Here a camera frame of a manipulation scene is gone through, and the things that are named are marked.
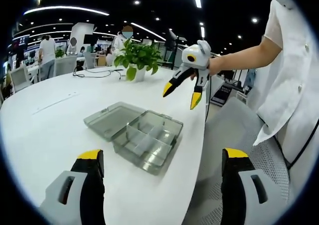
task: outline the table top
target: table top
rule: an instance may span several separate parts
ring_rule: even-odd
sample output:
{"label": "table top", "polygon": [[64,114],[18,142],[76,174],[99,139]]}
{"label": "table top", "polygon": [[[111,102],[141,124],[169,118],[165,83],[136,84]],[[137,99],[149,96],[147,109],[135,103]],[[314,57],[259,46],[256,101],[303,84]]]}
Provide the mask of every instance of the table top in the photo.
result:
{"label": "table top", "polygon": [[[96,68],[94,71],[105,71]],[[173,71],[159,68],[140,83],[66,74],[32,85],[7,99],[0,110],[4,154],[26,199],[39,206],[45,189],[70,170],[83,152],[104,151],[104,218],[107,225],[179,225],[195,186],[205,124],[205,93],[190,110],[195,82],[186,80],[162,98]],[[123,101],[184,123],[181,143],[166,172],[153,176],[114,152],[83,119]]]}

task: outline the button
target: button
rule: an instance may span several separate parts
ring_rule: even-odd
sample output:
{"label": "button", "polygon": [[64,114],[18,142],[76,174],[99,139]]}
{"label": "button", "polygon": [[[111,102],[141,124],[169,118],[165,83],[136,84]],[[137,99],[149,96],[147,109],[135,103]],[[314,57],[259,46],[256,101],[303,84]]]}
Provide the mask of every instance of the button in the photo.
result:
{"label": "button", "polygon": [[309,52],[309,45],[305,44],[306,51]]}
{"label": "button", "polygon": [[299,91],[299,93],[302,91],[302,89],[303,89],[303,85],[300,84],[300,85],[298,86],[298,91]]}

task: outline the gray plastic box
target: gray plastic box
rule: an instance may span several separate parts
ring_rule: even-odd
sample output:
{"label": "gray plastic box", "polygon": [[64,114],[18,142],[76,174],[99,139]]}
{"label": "gray plastic box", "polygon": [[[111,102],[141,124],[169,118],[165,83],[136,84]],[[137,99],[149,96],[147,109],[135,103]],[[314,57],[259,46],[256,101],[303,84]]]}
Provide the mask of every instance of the gray plastic box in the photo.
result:
{"label": "gray plastic box", "polygon": [[153,175],[160,173],[183,128],[183,123],[171,117],[122,102],[84,122],[112,141],[116,153]]}

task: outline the white lab coat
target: white lab coat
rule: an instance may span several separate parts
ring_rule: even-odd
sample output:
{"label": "white lab coat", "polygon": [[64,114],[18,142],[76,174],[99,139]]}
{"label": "white lab coat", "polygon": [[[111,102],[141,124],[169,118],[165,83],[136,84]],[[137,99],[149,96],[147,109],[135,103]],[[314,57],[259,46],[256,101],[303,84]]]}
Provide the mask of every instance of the white lab coat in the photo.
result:
{"label": "white lab coat", "polygon": [[111,44],[111,52],[112,54],[108,54],[106,56],[106,63],[108,66],[114,65],[114,60],[117,56],[120,54],[123,54],[121,49],[124,49],[124,43],[127,41],[127,39],[122,35],[119,34],[114,37],[114,40],[112,41]]}
{"label": "white lab coat", "polygon": [[[319,56],[315,36],[301,12],[277,1],[271,11],[265,37],[283,49],[278,77],[258,115],[267,125],[254,145],[278,134],[285,158],[291,163],[305,145],[319,119]],[[305,184],[319,152],[319,131],[291,169],[296,192]]]}

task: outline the person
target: person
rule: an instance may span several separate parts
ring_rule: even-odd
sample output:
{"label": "person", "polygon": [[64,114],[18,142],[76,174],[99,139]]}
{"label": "person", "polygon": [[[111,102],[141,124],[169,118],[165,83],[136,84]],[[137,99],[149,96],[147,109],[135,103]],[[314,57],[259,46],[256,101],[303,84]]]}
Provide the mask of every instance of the person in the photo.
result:
{"label": "person", "polygon": [[53,77],[55,62],[55,41],[49,35],[44,35],[40,43],[38,63],[40,65],[40,79]]}
{"label": "person", "polygon": [[77,51],[76,51],[76,38],[72,37],[70,40],[70,44],[68,46],[68,49],[66,51],[66,55],[67,56],[74,56],[77,55]]}
{"label": "person", "polygon": [[111,44],[111,53],[107,55],[106,61],[108,66],[112,66],[114,60],[119,56],[124,48],[124,43],[133,36],[133,28],[129,25],[125,26],[122,31],[119,31],[117,36],[114,37]]}
{"label": "person", "polygon": [[84,57],[84,51],[85,51],[85,47],[82,46],[81,50],[80,50],[80,53],[78,53],[78,57]]}
{"label": "person", "polygon": [[94,46],[95,46],[95,44],[94,44],[94,43],[91,43],[91,44],[87,47],[86,52],[94,53]]}
{"label": "person", "polygon": [[293,0],[272,0],[262,42],[237,53],[211,58],[209,70],[214,75],[221,70],[265,67],[281,51],[279,74],[257,111],[265,125],[254,146],[275,136],[290,164],[290,172],[298,174],[292,177],[292,188],[300,192],[318,156],[319,132],[306,150],[303,147],[319,119],[319,56],[313,32]]}
{"label": "person", "polygon": [[5,88],[3,88],[3,90],[2,90],[4,99],[10,97],[10,95],[11,95],[12,84],[11,84],[10,71],[11,71],[11,66],[8,63],[6,65]]}

